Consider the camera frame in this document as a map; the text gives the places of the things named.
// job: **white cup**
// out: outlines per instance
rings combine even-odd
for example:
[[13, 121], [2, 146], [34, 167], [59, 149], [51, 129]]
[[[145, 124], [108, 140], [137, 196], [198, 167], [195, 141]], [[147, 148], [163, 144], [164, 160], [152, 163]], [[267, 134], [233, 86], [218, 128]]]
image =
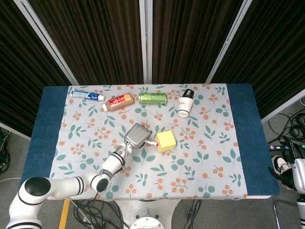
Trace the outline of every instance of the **white cup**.
[[187, 117], [189, 116], [189, 112], [193, 105], [193, 99], [188, 97], [180, 97], [178, 99], [178, 115], [180, 117]]

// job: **toothpaste tube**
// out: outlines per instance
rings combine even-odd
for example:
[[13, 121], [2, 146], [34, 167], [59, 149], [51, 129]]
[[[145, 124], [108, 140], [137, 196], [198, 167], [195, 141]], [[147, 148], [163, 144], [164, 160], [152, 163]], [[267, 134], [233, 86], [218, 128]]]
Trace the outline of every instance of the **toothpaste tube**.
[[93, 99], [97, 101], [105, 101], [106, 99], [106, 96], [102, 96], [101, 94], [83, 92], [80, 90], [76, 90], [75, 88], [72, 89], [70, 96], [75, 98]]

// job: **dark curtain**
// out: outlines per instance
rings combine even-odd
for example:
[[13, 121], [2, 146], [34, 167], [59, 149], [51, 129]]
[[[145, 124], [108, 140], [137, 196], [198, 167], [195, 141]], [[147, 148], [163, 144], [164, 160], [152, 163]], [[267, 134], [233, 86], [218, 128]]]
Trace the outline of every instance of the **dark curtain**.
[[305, 89], [305, 1], [253, 1], [213, 83], [251, 83], [261, 118]]
[[30, 0], [80, 84], [143, 83], [139, 0]]
[[31, 136], [43, 88], [70, 82], [15, 3], [0, 11], [0, 122]]
[[154, 0], [152, 82], [204, 83], [242, 0]]

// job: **blue fabric border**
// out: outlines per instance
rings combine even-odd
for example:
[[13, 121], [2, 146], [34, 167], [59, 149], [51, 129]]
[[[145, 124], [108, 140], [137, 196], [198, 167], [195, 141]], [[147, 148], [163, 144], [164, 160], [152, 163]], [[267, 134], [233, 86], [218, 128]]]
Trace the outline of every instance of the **blue fabric border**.
[[273, 166], [252, 87], [227, 84], [227, 88], [248, 195], [278, 195], [277, 180], [268, 171]]
[[68, 88], [43, 89], [20, 185], [30, 177], [50, 175]]

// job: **floral tablecloth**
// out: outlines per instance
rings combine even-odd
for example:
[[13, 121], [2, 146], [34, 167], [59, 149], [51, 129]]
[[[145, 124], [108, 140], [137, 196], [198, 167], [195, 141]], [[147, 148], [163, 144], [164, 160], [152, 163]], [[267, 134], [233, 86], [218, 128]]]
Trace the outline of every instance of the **floral tablecloth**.
[[[176, 147], [159, 153], [146, 144], [133, 150], [123, 170], [98, 195], [102, 199], [213, 198], [247, 196], [243, 168], [226, 84], [95, 85], [76, 89], [101, 93], [107, 99], [131, 92], [136, 102], [122, 110], [105, 112], [102, 103], [71, 98], [69, 87], [51, 178], [101, 172], [108, 155], [136, 123], [158, 132], [172, 130]], [[194, 90], [187, 118], [177, 114], [185, 89]], [[139, 93], [167, 93], [163, 105], [139, 104]], [[78, 198], [92, 198], [86, 190]]]

